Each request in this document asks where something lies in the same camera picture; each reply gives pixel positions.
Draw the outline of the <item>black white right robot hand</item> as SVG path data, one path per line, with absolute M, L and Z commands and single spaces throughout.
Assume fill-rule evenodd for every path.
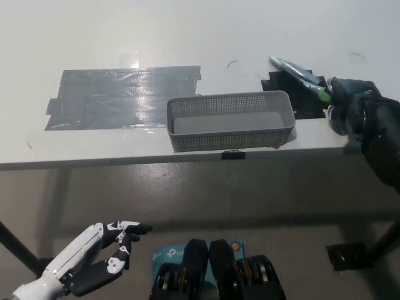
M 339 120 L 345 124 L 348 134 L 360 143 L 365 142 L 375 123 L 378 103 L 383 99 L 372 81 L 360 79 L 330 79 L 331 105 L 339 110 Z

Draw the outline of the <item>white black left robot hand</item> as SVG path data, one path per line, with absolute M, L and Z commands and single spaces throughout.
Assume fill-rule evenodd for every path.
M 153 227 L 136 221 L 98 222 L 68 244 L 46 267 L 67 293 L 85 296 L 129 269 L 132 243 Z

